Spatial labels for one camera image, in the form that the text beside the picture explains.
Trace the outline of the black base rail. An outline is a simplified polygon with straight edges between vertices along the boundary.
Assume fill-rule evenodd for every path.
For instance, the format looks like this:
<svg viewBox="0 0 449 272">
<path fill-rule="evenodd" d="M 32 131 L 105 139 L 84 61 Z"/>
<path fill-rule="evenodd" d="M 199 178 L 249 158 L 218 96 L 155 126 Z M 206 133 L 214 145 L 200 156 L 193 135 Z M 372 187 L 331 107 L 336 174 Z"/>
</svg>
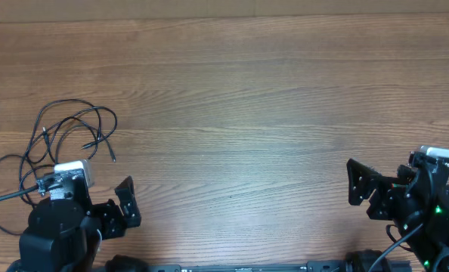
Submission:
<svg viewBox="0 0 449 272">
<path fill-rule="evenodd" d="M 412 271 L 409 261 L 387 261 L 371 265 L 364 255 L 348 256 L 345 260 L 308 261 L 302 264 L 239 264 L 181 266 L 178 264 L 148 264 L 140 259 L 116 255 L 106 264 L 92 268 L 94 272 L 359 272 Z"/>
</svg>

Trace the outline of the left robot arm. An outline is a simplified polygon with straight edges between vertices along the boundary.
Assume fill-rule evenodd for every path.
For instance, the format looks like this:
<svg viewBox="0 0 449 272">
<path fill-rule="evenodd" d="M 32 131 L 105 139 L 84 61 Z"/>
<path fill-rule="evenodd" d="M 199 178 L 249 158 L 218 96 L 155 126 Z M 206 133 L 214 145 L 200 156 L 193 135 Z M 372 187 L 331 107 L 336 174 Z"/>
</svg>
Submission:
<svg viewBox="0 0 449 272">
<path fill-rule="evenodd" d="M 132 177 L 115 188 L 112 199 L 94 204 L 85 174 L 48 174 L 39 180 L 50 196 L 39 202 L 20 235 L 20 258 L 9 271 L 78 271 L 92 262 L 101 241 L 125 236 L 141 225 Z"/>
</svg>

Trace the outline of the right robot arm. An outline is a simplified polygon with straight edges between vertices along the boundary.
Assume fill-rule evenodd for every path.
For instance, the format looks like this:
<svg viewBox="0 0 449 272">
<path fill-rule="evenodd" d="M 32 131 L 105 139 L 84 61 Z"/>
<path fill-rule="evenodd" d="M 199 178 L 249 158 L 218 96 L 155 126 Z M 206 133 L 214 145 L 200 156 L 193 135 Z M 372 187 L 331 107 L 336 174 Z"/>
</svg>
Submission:
<svg viewBox="0 0 449 272">
<path fill-rule="evenodd" d="M 350 159 L 348 202 L 359 206 L 368 200 L 372 220 L 389 221 L 400 239 L 373 261 L 357 261 L 362 271 L 393 271 L 387 254 L 397 247 L 415 254 L 427 271 L 449 271 L 449 150 L 421 146 L 394 177 Z"/>
</svg>

